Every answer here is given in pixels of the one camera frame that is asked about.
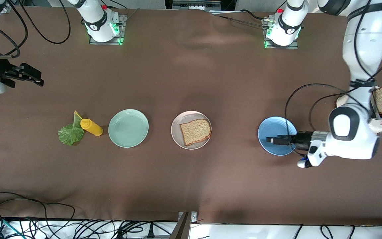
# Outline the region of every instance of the power cord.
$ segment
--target power cord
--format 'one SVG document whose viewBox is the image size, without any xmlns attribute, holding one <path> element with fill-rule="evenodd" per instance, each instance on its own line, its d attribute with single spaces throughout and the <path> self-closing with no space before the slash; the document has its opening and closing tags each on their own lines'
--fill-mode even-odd
<svg viewBox="0 0 382 239">
<path fill-rule="evenodd" d="M 66 42 L 66 41 L 69 39 L 69 37 L 70 37 L 70 32 L 71 32 L 71 30 L 72 30 L 71 25 L 70 25 L 69 15 L 67 14 L 66 8 L 65 8 L 65 6 L 64 6 L 64 4 L 62 3 L 61 0 L 59 0 L 59 2 L 60 2 L 60 4 L 61 4 L 61 6 L 62 6 L 62 8 L 63 8 L 63 10 L 64 10 L 64 14 L 66 15 L 66 18 L 67 18 L 67 23 L 68 23 L 68 26 L 69 26 L 69 32 L 67 33 L 66 38 L 65 38 L 64 40 L 62 40 L 61 42 L 53 42 L 53 41 L 51 41 L 50 39 L 48 39 L 46 36 L 44 36 L 44 35 L 41 33 L 41 31 L 38 29 L 38 27 L 36 27 L 35 23 L 33 22 L 32 18 L 29 16 L 29 13 L 26 11 L 26 9 L 25 9 L 25 7 L 23 6 L 22 2 L 19 1 L 19 3 L 20 3 L 20 7 L 23 9 L 23 12 L 25 12 L 26 17 L 29 19 L 30 23 L 32 23 L 32 26 L 33 26 L 33 27 L 35 28 L 35 30 L 39 33 L 39 35 L 41 35 L 42 38 L 44 38 L 47 42 L 52 43 L 52 44 L 56 44 L 56 45 L 63 44 L 64 42 Z"/>
<path fill-rule="evenodd" d="M 3 30 L 0 29 L 0 33 L 5 36 L 5 38 L 8 39 L 8 41 L 11 42 L 11 44 L 13 44 L 13 46 L 15 47 L 16 51 L 17 51 L 17 54 L 15 54 L 14 56 L 11 56 L 11 58 L 17 58 L 20 56 L 20 48 L 19 46 L 11 39 L 11 37 L 9 37 Z"/>
<path fill-rule="evenodd" d="M 7 1 L 8 4 L 11 6 L 11 8 L 13 9 L 13 11 L 15 12 L 15 14 L 17 15 L 17 17 L 20 19 L 20 21 L 22 22 L 22 25 L 23 25 L 23 28 L 25 29 L 25 36 L 23 37 L 23 40 L 20 42 L 19 44 L 19 48 L 26 42 L 27 38 L 28 38 L 28 27 L 26 26 L 26 23 L 25 21 L 23 20 L 23 18 L 20 16 L 20 13 L 17 11 L 17 9 L 14 7 L 14 4 L 12 2 L 12 0 L 8 0 Z M 13 50 L 11 50 L 9 53 L 6 53 L 5 55 L 8 56 L 8 55 L 11 55 L 12 53 L 14 53 L 16 51 L 16 49 L 14 48 Z"/>
<path fill-rule="evenodd" d="M 352 225 L 352 229 L 351 229 L 351 233 L 349 235 L 349 239 L 351 239 L 351 237 L 353 236 L 354 230 L 355 230 L 355 226 Z"/>
<path fill-rule="evenodd" d="M 296 232 L 296 235 L 294 236 L 294 239 L 297 239 L 298 237 L 298 234 L 300 233 L 300 230 L 303 228 L 303 225 L 300 225 L 300 227 L 298 228 L 297 232 Z"/>
<path fill-rule="evenodd" d="M 277 9 L 275 10 L 275 12 L 278 12 L 278 9 L 279 9 L 282 5 L 284 5 L 286 2 L 287 2 L 287 0 L 285 0 L 280 6 L 278 6 Z"/>
<path fill-rule="evenodd" d="M 247 9 L 241 9 L 240 12 L 247 12 L 247 13 L 250 14 L 253 18 L 256 18 L 256 19 L 259 19 L 259 20 L 263 20 L 263 18 L 254 15 L 252 12 L 250 12 L 250 11 L 247 10 Z"/>
<path fill-rule="evenodd" d="M 48 222 L 48 214 L 47 214 L 47 207 L 46 207 L 46 205 L 62 205 L 62 206 L 70 207 L 71 209 L 73 209 L 72 215 L 71 215 L 70 219 L 68 220 L 68 222 L 67 222 L 65 225 L 67 225 L 67 224 L 70 222 L 70 220 L 73 219 L 73 217 L 74 217 L 74 215 L 75 215 L 75 211 L 76 211 L 75 208 L 74 208 L 73 206 L 68 205 L 68 204 L 56 203 L 56 202 L 41 202 L 41 201 L 39 201 L 39 200 L 32 199 L 32 198 L 28 198 L 28 197 L 25 197 L 25 196 L 23 196 L 23 195 L 21 195 L 21 194 L 12 193 L 12 192 L 0 192 L 0 194 L 11 194 L 11 195 L 16 195 L 16 196 L 20 197 L 20 198 L 16 198 L 16 199 L 9 199 L 9 200 L 6 200 L 6 201 L 0 203 L 0 206 L 1 206 L 2 204 L 4 204 L 4 203 L 8 202 L 8 201 L 14 201 L 14 200 L 28 200 L 28 201 L 32 201 L 32 202 L 36 202 L 36 203 L 41 204 L 41 206 L 44 208 L 45 221 L 46 221 L 46 223 L 47 223 L 48 229 L 49 229 L 49 231 L 52 233 L 51 236 L 49 236 L 49 237 L 47 236 L 47 238 L 49 238 L 49 239 L 50 239 L 52 236 L 55 236 L 55 237 L 57 237 L 58 239 L 61 239 L 60 237 L 57 236 L 56 233 L 59 232 L 59 230 L 61 230 L 62 227 L 61 227 L 59 230 L 55 231 L 55 232 L 52 231 L 52 229 L 51 229 L 51 227 L 50 227 L 50 225 L 49 225 L 49 222 Z"/>
<path fill-rule="evenodd" d="M 329 233 L 330 238 L 327 237 L 327 236 L 324 234 L 324 232 L 323 232 L 323 228 L 324 228 L 324 227 L 328 230 L 328 233 Z M 321 230 L 321 234 L 322 234 L 326 239 L 334 239 L 334 238 L 332 237 L 332 233 L 331 233 L 331 231 L 329 230 L 328 226 L 326 226 L 326 225 L 322 225 L 322 226 L 320 227 L 320 230 Z"/>
<path fill-rule="evenodd" d="M 129 8 L 125 7 L 125 5 L 123 5 L 123 4 L 120 4 L 120 3 L 116 2 L 116 1 L 113 1 L 113 0 L 109 0 L 109 1 L 111 1 L 111 2 L 114 2 L 114 3 L 117 3 L 117 4 L 119 4 L 120 6 L 122 6 L 122 7 L 126 8 L 126 9 L 129 9 Z"/>
<path fill-rule="evenodd" d="M 153 232 L 153 225 L 154 225 L 154 223 L 150 224 L 150 228 L 148 229 L 147 238 L 155 238 L 154 232 Z"/>
<path fill-rule="evenodd" d="M 220 18 L 229 19 L 229 20 L 231 20 L 233 22 L 243 23 L 243 24 L 252 25 L 252 26 L 258 26 L 258 27 L 262 27 L 262 28 L 266 28 L 266 29 L 269 28 L 268 26 L 264 26 L 264 25 L 256 24 L 256 23 L 250 23 L 250 22 L 246 22 L 246 21 L 243 21 L 243 20 L 238 20 L 238 19 L 235 19 L 235 18 L 229 18 L 229 17 L 225 17 L 225 16 L 220 16 L 220 15 L 217 15 L 217 16 L 220 17 Z"/>
</svg>

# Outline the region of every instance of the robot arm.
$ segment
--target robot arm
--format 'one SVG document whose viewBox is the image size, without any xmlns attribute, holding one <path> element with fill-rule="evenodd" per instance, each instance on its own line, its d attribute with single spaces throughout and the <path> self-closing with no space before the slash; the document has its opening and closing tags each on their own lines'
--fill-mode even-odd
<svg viewBox="0 0 382 239">
<path fill-rule="evenodd" d="M 88 34 L 97 42 L 108 42 L 119 34 L 119 14 L 100 6 L 98 0 L 68 0 L 82 15 Z"/>
<path fill-rule="evenodd" d="M 277 45 L 290 45 L 297 38 L 308 11 L 307 0 L 288 0 L 284 11 L 275 13 L 275 24 L 267 37 Z"/>
<path fill-rule="evenodd" d="M 297 5 L 291 5 L 297 2 L 302 4 L 300 10 L 294 8 Z M 382 60 L 382 0 L 318 0 L 318 6 L 322 12 L 348 18 L 343 59 L 351 74 L 351 97 L 330 113 L 330 132 L 311 132 L 310 143 L 306 142 L 305 147 L 300 147 L 308 151 L 308 161 L 297 164 L 302 168 L 318 166 L 327 156 L 370 159 L 379 146 L 377 132 L 369 127 L 369 122 L 376 107 L 371 100 L 372 91 L 376 87 L 373 77 Z M 297 34 L 289 27 L 293 24 L 298 27 L 301 24 L 307 13 L 305 8 L 305 1 L 289 0 L 285 11 L 282 14 L 276 13 L 278 21 L 272 30 L 273 36 L 267 37 L 278 45 L 291 44 L 295 39 L 293 35 Z M 291 23 L 289 16 L 296 19 L 294 23 Z M 282 24 L 286 19 L 288 26 Z M 299 142 L 303 136 L 308 139 L 307 132 L 299 132 L 291 142 Z"/>
</svg>

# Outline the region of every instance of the brown tablecloth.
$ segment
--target brown tablecloth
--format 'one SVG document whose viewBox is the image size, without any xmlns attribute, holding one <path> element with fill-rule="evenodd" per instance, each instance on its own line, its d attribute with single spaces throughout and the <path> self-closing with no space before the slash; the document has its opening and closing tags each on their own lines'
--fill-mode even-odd
<svg viewBox="0 0 382 239">
<path fill-rule="evenodd" d="M 28 10 L 45 36 L 65 37 L 62 9 Z M 68 13 L 67 42 L 45 42 L 28 23 L 21 56 L 11 60 L 41 70 L 45 86 L 18 82 L 0 95 L 0 191 L 71 204 L 79 208 L 76 218 L 176 219 L 179 211 L 198 211 L 203 222 L 382 224 L 382 141 L 372 160 L 328 157 L 301 169 L 297 155 L 273 156 L 257 138 L 261 121 L 282 116 L 297 87 L 348 87 L 341 53 L 346 18 L 309 14 L 299 49 L 283 50 L 265 49 L 258 27 L 200 10 L 138 10 L 124 45 L 88 45 L 79 13 Z M 259 23 L 246 13 L 228 15 Z M 0 27 L 16 42 L 23 37 L 14 12 L 1 17 Z M 0 51 L 11 48 L 0 36 Z M 382 86 L 382 72 L 377 80 Z M 302 90 L 289 119 L 309 130 L 310 106 L 333 93 Z M 328 130 L 334 101 L 315 109 L 318 130 Z M 107 133 L 86 133 L 72 147 L 59 142 L 57 132 L 72 122 L 74 110 L 107 132 L 123 109 L 138 109 L 149 120 L 137 147 L 117 147 Z M 176 115 L 187 110 L 204 113 L 213 127 L 211 140 L 195 151 L 178 147 L 170 132 Z M 43 216 L 24 201 L 0 212 Z M 54 207 L 48 216 L 68 217 L 69 211 Z"/>
</svg>

